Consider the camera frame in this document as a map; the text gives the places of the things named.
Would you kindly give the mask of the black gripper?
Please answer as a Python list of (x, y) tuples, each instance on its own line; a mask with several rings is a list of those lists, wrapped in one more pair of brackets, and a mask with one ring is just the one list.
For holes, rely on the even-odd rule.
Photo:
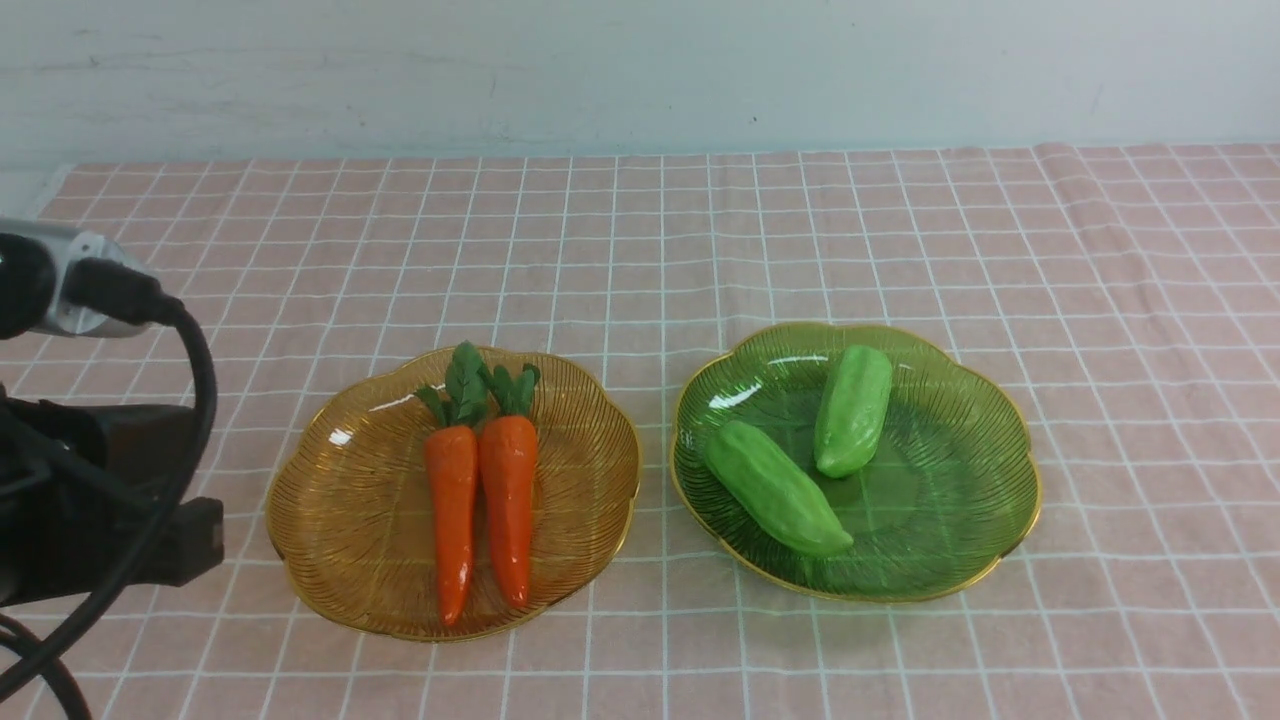
[[(189, 441), (192, 407), (10, 402), (9, 411), (141, 495), (156, 496)], [(145, 524), (146, 512), (93, 489), (3, 438), (3, 605), (95, 591)], [(225, 557), (224, 507), (184, 501), (133, 575), (136, 585), (182, 587)]]

